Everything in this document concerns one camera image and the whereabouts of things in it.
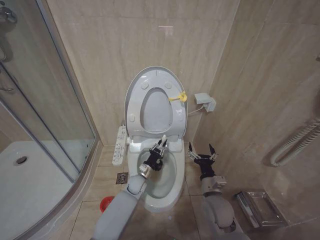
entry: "floor drain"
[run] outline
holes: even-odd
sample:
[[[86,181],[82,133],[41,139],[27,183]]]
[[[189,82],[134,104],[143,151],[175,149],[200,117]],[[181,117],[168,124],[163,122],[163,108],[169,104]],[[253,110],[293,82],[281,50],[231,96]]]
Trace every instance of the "floor drain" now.
[[[116,176],[115,184],[126,184],[128,182],[128,173],[127,172],[119,172]]]
[[[22,157],[19,157],[15,162],[18,164],[18,165],[21,165],[23,163],[25,163],[27,161],[27,157],[26,156],[22,156]]]

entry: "white cable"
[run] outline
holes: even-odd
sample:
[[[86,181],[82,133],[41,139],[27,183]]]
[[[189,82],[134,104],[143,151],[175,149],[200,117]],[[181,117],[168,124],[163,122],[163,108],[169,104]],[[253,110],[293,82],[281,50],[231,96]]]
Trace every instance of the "white cable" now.
[[[302,129],[298,134],[291,137],[285,144],[283,144],[275,153],[271,156],[270,162],[273,166],[279,167],[287,164],[295,156],[297,156],[305,147],[307,147],[317,136],[320,135],[320,118],[316,118],[308,126]],[[285,156],[277,161],[277,158],[282,155],[287,149],[291,148],[295,143],[296,147],[290,150]]]
[[[203,109],[204,107],[205,107],[205,105],[202,105],[202,107],[200,107],[199,109],[194,110],[194,111],[191,111],[191,112],[188,112],[188,115],[189,115],[189,114],[193,114],[193,113],[195,113],[195,112],[197,112],[197,111],[200,111],[200,110]]]

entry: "red object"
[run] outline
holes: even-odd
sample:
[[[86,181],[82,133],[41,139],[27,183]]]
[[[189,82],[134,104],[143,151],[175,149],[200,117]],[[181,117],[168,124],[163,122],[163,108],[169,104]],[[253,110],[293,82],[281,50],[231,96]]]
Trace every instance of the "red object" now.
[[[102,199],[102,201],[100,202],[100,210],[102,213],[107,209],[108,205],[114,198],[114,196],[106,196],[104,199]]]

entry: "toilet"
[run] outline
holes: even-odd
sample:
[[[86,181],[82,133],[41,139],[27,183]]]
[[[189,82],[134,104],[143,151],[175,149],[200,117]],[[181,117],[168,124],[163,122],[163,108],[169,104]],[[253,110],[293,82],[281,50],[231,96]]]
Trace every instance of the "toilet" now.
[[[125,97],[129,175],[138,174],[140,164],[150,155],[149,148],[163,135],[167,150],[161,171],[152,171],[141,197],[144,207],[153,213],[170,210],[180,197],[185,176],[183,136],[187,127],[187,102],[176,98],[184,88],[174,73],[165,67],[151,66],[131,82]]]

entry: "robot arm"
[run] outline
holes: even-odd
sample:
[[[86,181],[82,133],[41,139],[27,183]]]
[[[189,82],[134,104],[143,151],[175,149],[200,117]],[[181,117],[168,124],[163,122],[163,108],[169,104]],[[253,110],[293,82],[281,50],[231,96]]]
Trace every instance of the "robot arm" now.
[[[227,184],[223,176],[217,176],[212,168],[216,151],[209,144],[211,155],[197,154],[189,143],[189,157],[200,166],[201,191],[204,196],[203,212],[209,222],[212,234],[217,240],[249,240],[235,218],[230,202],[222,197],[222,188]]]
[[[139,166],[139,174],[130,177],[126,189],[118,193],[95,225],[91,240],[117,240],[130,220],[137,203],[144,193],[152,170],[160,171],[163,165],[167,138],[149,149],[150,156]]]

